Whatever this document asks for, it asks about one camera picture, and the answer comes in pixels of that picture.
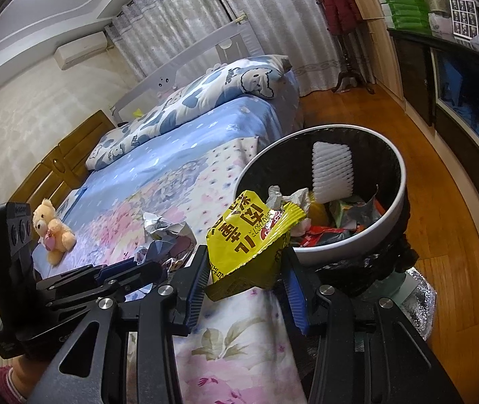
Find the left hand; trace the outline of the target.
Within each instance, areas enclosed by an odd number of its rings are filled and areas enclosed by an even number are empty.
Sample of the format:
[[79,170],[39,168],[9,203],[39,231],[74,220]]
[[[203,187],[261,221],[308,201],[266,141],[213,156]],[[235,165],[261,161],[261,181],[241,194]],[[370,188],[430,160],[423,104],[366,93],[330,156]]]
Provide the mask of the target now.
[[49,362],[29,359],[26,356],[13,360],[12,381],[21,396],[25,399],[30,396],[49,364]]

